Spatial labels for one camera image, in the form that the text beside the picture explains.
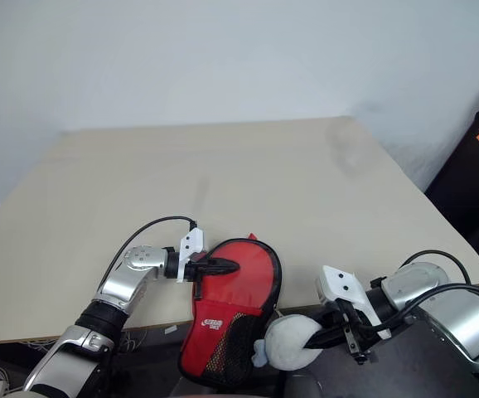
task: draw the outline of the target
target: white bracket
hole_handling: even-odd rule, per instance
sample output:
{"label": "white bracket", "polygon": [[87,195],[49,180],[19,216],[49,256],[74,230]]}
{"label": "white bracket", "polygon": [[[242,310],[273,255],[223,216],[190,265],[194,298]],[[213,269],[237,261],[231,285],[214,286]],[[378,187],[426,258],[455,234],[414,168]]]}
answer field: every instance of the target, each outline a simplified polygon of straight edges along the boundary
{"label": "white bracket", "polygon": [[[372,326],[381,323],[363,286],[353,274],[324,265],[317,280],[317,292],[322,304],[343,299],[349,301],[355,309],[359,309],[369,319]],[[389,329],[379,331],[378,335],[384,340],[391,337]]]}
{"label": "white bracket", "polygon": [[205,248],[205,240],[203,230],[194,228],[181,239],[181,247],[179,249],[179,269],[177,271],[177,282],[184,280],[184,267],[190,261],[193,255],[201,253]]}

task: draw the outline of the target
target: white plush toy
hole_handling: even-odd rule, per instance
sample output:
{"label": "white plush toy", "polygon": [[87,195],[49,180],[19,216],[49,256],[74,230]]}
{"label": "white plush toy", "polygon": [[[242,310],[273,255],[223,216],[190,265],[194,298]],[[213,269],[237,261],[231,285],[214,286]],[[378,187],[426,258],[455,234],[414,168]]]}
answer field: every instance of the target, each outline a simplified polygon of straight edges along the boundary
{"label": "white plush toy", "polygon": [[281,371],[296,371],[319,356],[321,349],[304,348],[322,326],[304,315],[288,315],[269,325],[265,338],[254,342],[253,364],[262,367],[267,362]]}

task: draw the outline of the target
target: red pouch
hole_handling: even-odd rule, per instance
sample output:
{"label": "red pouch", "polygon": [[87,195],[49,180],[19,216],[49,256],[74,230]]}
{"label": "red pouch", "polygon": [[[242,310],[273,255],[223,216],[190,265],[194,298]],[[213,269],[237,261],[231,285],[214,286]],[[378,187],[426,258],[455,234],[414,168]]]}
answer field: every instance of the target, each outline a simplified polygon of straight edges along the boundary
{"label": "red pouch", "polygon": [[200,299],[194,287],[194,321],[179,368],[195,383],[234,388],[250,376],[254,340],[274,311],[282,269],[274,250],[253,239],[226,240],[206,256],[235,261],[239,270],[203,276]]}

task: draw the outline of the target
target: black cable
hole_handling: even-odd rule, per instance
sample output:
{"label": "black cable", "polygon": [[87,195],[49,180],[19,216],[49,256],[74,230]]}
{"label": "black cable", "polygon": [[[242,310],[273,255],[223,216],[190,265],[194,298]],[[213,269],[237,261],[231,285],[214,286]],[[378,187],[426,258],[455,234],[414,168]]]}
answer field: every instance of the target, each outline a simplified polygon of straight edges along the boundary
{"label": "black cable", "polygon": [[101,279],[101,282],[99,283],[98,288],[100,288],[101,285],[105,283],[105,280],[107,280],[107,276],[109,275],[110,271],[113,269],[114,265],[116,264],[116,260],[118,259],[120,255],[122,255],[125,248],[129,245],[129,243],[131,243],[131,241],[134,238],[136,238],[138,235],[140,235],[150,226],[154,226],[155,224],[158,224],[159,222],[170,221],[170,220],[188,221],[190,223],[190,231],[193,230],[194,228],[197,228],[197,221],[192,220],[190,217],[185,217],[185,216],[168,216],[168,217],[158,218],[156,220],[148,222],[145,226],[141,226],[123,243],[123,245],[116,252],[116,254],[113,257],[113,260],[109,264],[109,267],[107,267],[107,270],[105,271],[105,274],[103,278]]}
{"label": "black cable", "polygon": [[472,286],[470,284],[443,284],[442,286],[437,286],[436,288],[430,289],[427,292],[420,294],[417,298],[409,301],[409,303],[405,306],[404,309],[393,315],[385,322],[376,325],[376,326],[368,326],[360,324],[357,327],[361,330],[368,331],[368,332],[379,332],[381,330],[385,330],[388,328],[392,328],[396,326],[398,323],[402,322],[403,319],[411,313],[416,307],[418,307],[422,302],[427,299],[430,299],[435,294],[440,294],[446,292],[448,290],[467,290],[479,296],[479,287]]}
{"label": "black cable", "polygon": [[455,265],[461,270],[462,276],[464,277],[464,281],[467,284],[472,284],[472,280],[470,279],[470,275],[468,275],[468,272],[466,271],[466,268],[464,268],[464,265],[455,257],[454,255],[450,255],[447,251],[442,251],[442,250],[422,250],[419,251],[418,253],[414,253],[411,255],[401,266],[400,268],[404,267],[405,265],[409,264],[411,261],[414,259],[420,257],[421,255],[443,255],[444,257],[449,258],[451,261],[455,263]]}

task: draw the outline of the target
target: wooden tabletop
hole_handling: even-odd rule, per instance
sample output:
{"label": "wooden tabletop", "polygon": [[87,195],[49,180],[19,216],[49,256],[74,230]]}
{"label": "wooden tabletop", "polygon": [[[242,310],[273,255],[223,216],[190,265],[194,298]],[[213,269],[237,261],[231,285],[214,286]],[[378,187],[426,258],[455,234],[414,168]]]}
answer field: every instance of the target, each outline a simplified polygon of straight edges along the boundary
{"label": "wooden tabletop", "polygon": [[[170,215],[197,219],[209,247],[250,232],[270,244],[281,308],[318,303],[322,265],[368,286],[424,249],[479,284],[477,253],[353,119],[88,130],[65,134],[0,207],[0,341],[60,335],[123,241]],[[185,233],[174,221],[135,244],[178,247]],[[160,280],[127,326],[190,319],[191,284]]]}

